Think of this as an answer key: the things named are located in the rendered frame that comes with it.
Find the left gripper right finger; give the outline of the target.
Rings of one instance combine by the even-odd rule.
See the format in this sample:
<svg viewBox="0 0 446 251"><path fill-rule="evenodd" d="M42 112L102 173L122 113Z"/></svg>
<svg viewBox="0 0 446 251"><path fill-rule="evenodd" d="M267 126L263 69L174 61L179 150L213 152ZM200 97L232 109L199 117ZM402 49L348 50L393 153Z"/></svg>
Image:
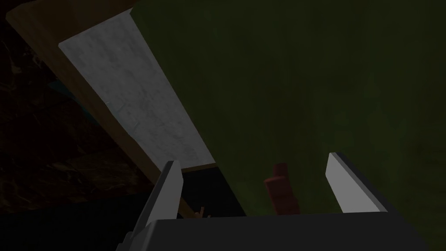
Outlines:
<svg viewBox="0 0 446 251"><path fill-rule="evenodd" d="M383 194L341 152L328 155L325 177L343 213L397 213Z"/></svg>

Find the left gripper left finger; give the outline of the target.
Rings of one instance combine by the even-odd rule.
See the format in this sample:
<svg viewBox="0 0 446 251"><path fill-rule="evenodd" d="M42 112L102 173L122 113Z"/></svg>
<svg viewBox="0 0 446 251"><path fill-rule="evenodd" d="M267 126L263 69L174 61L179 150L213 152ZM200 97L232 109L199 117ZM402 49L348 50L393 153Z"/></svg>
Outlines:
<svg viewBox="0 0 446 251"><path fill-rule="evenodd" d="M179 161L168 161L136 222L133 234L139 234L155 220L175 219L182 187L183 177Z"/></svg>

